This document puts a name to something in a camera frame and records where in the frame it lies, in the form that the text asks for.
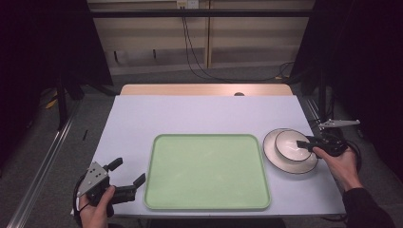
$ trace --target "sleeve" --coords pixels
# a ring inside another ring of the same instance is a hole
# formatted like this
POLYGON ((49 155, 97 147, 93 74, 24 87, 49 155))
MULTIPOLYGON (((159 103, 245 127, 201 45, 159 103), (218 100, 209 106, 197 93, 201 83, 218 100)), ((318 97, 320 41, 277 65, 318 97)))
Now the sleeve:
POLYGON ((344 193, 343 202, 347 213, 347 227, 394 228, 394 223, 364 188, 354 188, 344 193))

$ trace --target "gray carpet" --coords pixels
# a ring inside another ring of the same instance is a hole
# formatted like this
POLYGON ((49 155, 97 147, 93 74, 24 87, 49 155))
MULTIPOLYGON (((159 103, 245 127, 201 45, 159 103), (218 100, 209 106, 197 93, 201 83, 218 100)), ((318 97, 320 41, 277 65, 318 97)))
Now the gray carpet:
MULTIPOLYGON (((278 67, 240 67, 209 69, 213 77, 222 79, 246 79, 235 83, 279 83, 267 79, 278 74, 278 67)), ((120 91, 125 84, 174 84, 174 83, 223 83, 221 80, 204 80, 194 76, 189 70, 145 73, 113 77, 115 86, 108 88, 120 91)), ((86 93, 81 101, 77 115, 73 119, 66 140, 50 168, 39 198, 26 222, 26 227, 77 227, 72 216, 71 197, 74 184, 86 170, 102 135, 114 98, 107 97, 89 86, 83 86, 86 93)), ((293 92, 299 95, 301 104, 305 98, 300 96, 299 85, 292 85, 293 92)), ((20 146, 13 153, 3 169, 0 180, 0 227, 9 223, 18 203, 28 190, 36 171, 48 152, 58 126, 57 106, 50 110, 38 108, 32 127, 27 131, 20 146)), ((307 119, 312 120, 310 113, 307 119)), ((336 102, 335 119, 350 120, 341 104, 336 102)), ((374 147, 357 134, 355 126, 344 127, 344 136, 357 143, 362 151, 363 166, 360 177, 374 199, 393 217, 397 227, 403 227, 403 185, 378 158, 374 147)), ((330 222, 322 218, 302 217, 284 218, 288 228, 305 227, 344 227, 342 222, 330 222)), ((134 218, 112 218, 111 222, 124 227, 145 227, 146 220, 139 223, 134 218)))

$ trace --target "hand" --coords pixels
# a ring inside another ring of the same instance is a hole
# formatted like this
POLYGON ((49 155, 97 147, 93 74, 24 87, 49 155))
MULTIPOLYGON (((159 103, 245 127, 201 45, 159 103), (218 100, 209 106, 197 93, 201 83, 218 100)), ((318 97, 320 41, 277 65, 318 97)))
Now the hand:
POLYGON ((314 147, 314 152, 328 164, 333 176, 341 183, 344 191, 352 188, 362 188, 355 166, 355 153, 348 147, 346 151, 338 156, 332 157, 319 147, 314 147))
POLYGON ((101 201, 96 207, 87 205, 89 201, 85 195, 80 197, 79 208, 83 208, 80 211, 80 217, 84 228, 107 227, 106 206, 113 198, 114 193, 115 186, 109 186, 102 195, 101 201))

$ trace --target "cable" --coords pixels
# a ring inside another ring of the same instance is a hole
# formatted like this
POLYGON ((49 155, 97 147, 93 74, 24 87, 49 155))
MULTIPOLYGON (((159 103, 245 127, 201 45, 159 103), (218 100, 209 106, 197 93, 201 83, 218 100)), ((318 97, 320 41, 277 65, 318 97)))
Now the cable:
POLYGON ((186 58, 187 58, 187 63, 188 63, 188 65, 189 65, 189 68, 190 68, 190 70, 192 71, 192 73, 195 74, 197 77, 202 78, 202 79, 204 79, 204 80, 208 80, 208 79, 211 78, 211 79, 216 79, 216 80, 224 81, 224 82, 226 82, 226 83, 233 83, 234 81, 235 81, 235 82, 265 82, 265 81, 269 81, 269 80, 275 79, 275 78, 278 77, 278 76, 283 77, 283 76, 284 76, 284 75, 283 75, 284 70, 285 70, 289 65, 291 65, 291 64, 294 63, 294 62, 289 62, 289 63, 284 63, 284 64, 282 64, 281 66, 279 66, 278 74, 277 74, 276 76, 269 77, 269 78, 265 78, 265 79, 223 79, 223 78, 219 78, 219 77, 212 76, 212 75, 210 75, 209 73, 207 73, 206 71, 204 71, 203 68, 201 67, 201 65, 199 64, 198 58, 197 58, 196 53, 195 53, 195 51, 194 51, 194 49, 193 49, 192 41, 191 41, 191 39, 190 39, 189 29, 188 29, 188 27, 187 27, 187 22, 186 22, 186 18, 185 18, 185 17, 182 18, 182 23, 183 23, 183 31, 184 31, 184 40, 185 40, 185 44, 186 44, 186 58), (191 48, 191 50, 192 50, 193 57, 194 57, 195 60, 196 60, 196 64, 198 65, 199 69, 200 69, 206 76, 208 76, 209 78, 204 78, 204 77, 202 77, 201 75, 197 74, 197 73, 193 70, 193 68, 191 67, 190 61, 189 61, 189 53, 188 53, 187 41, 189 41, 189 45, 190 45, 190 48, 191 48))
POLYGON ((80 177, 80 179, 78 179, 75 187, 74 187, 74 192, 73 192, 73 201, 72 201, 72 206, 73 206, 73 211, 74 211, 74 219, 77 222, 77 224, 82 227, 83 223, 81 221, 81 217, 80 217, 80 211, 83 210, 85 207, 87 207, 89 205, 89 203, 87 205, 85 205, 83 208, 81 208, 81 210, 77 209, 77 192, 78 192, 78 188, 80 187, 81 182, 83 182, 84 178, 86 177, 86 172, 84 175, 82 175, 80 177))
POLYGON ((39 104, 38 106, 39 106, 39 107, 46 106, 46 105, 48 105, 48 104, 50 104, 50 103, 56 101, 56 100, 58 99, 58 96, 59 96, 59 95, 56 94, 56 95, 54 95, 53 97, 51 97, 49 101, 47 101, 47 102, 45 102, 45 103, 42 103, 42 104, 39 104))
POLYGON ((347 221, 347 215, 340 215, 340 218, 325 218, 325 217, 320 218, 331 222, 343 222, 344 224, 346 224, 347 221))
POLYGON ((41 92, 41 97, 47 96, 50 92, 52 92, 52 91, 54 91, 54 90, 55 90, 54 87, 51 87, 51 88, 48 88, 48 89, 43 90, 43 91, 41 92))
POLYGON ((330 104, 328 106, 327 115, 331 115, 332 120, 335 119, 335 102, 336 102, 336 95, 332 92, 332 97, 330 98, 330 104))
POLYGON ((194 49, 193 49, 192 42, 191 42, 191 40, 190 40, 190 36, 189 36, 188 29, 187 29, 187 23, 186 23, 186 18, 185 18, 185 17, 182 18, 182 23, 183 23, 184 42, 185 42, 185 44, 186 44, 186 59, 187 59, 187 63, 188 63, 188 65, 189 65, 189 68, 190 68, 190 70, 192 71, 192 73, 193 73, 194 75, 196 75, 197 77, 199 77, 199 78, 202 78, 202 79, 204 79, 204 80, 208 80, 208 78, 204 78, 204 77, 202 77, 201 75, 197 74, 197 73, 193 70, 192 66, 190 65, 190 61, 189 61, 189 52, 188 52, 188 46, 187 46, 187 40, 189 40, 189 45, 190 45, 190 47, 191 47, 191 49, 192 49, 193 56, 195 57, 195 60, 196 60, 197 65, 199 66, 199 69, 201 69, 201 71, 202 71, 205 75, 207 75, 208 77, 210 77, 210 78, 212 78, 212 79, 224 81, 224 82, 226 82, 226 83, 231 83, 231 82, 228 81, 228 80, 213 77, 213 76, 209 75, 208 73, 206 73, 206 72, 202 69, 202 67, 201 67, 200 64, 199 64, 198 58, 196 57, 195 51, 194 51, 194 49))

